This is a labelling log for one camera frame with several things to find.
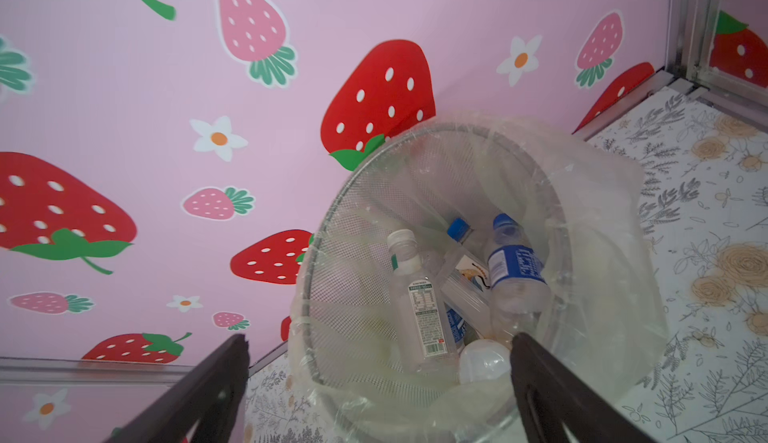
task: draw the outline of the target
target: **white label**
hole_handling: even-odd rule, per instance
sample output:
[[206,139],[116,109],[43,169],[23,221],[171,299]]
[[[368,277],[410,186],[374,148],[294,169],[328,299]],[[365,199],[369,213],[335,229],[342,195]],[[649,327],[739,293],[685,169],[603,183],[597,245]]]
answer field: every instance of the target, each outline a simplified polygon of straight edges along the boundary
[[416,315],[424,356],[445,355],[448,353],[446,334],[442,331],[434,287],[427,280],[418,279],[408,285],[408,294],[411,296],[411,306]]
[[462,256],[456,263],[456,269],[480,293],[485,294],[485,292],[491,291],[488,271],[474,259],[466,255]]
[[496,285],[500,279],[509,276],[507,257],[502,249],[498,249],[496,253],[488,258],[488,266],[491,267],[491,287]]

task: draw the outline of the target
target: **barcode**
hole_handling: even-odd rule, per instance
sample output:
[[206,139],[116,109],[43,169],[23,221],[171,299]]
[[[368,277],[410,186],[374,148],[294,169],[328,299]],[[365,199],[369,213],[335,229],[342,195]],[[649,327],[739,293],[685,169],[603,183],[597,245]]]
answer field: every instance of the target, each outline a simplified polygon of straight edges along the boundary
[[446,346],[443,343],[432,343],[431,345],[426,345],[426,348],[427,356],[446,352]]

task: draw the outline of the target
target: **blue label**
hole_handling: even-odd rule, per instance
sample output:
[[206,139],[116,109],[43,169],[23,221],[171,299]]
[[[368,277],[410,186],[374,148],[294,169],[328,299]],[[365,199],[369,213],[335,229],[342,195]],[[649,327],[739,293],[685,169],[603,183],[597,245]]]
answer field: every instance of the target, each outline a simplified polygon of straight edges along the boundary
[[540,263],[533,250],[527,246],[503,246],[488,258],[491,267],[491,286],[507,278],[536,279],[544,284],[547,282],[539,273]]
[[450,306],[446,306],[448,309],[448,323],[451,325],[451,333],[453,333],[453,341],[459,343],[464,339],[464,335],[467,333],[467,326],[464,319],[456,313],[456,311]]

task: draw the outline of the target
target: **blue bottle cap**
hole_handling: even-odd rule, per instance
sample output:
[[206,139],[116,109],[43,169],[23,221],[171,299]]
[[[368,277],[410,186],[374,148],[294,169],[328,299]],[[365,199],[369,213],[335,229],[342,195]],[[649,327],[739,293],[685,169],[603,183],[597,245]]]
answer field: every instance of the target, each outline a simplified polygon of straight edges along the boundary
[[464,235],[467,234],[467,231],[469,231],[469,225],[466,221],[462,220],[461,218],[456,218],[453,220],[453,223],[451,223],[451,226],[448,227],[448,236],[455,239],[456,241],[460,241]]
[[498,214],[496,218],[493,219],[493,229],[497,229],[498,227],[502,227],[504,225],[517,225],[517,224],[518,222],[514,221],[507,214]]

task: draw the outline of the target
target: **white round object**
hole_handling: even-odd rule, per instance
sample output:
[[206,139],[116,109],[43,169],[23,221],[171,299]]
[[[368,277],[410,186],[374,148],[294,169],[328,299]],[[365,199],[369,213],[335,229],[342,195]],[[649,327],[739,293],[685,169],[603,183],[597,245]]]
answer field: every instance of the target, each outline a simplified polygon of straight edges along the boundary
[[458,359],[458,382],[495,380],[509,375],[512,365],[509,350],[492,339],[479,339],[469,343]]

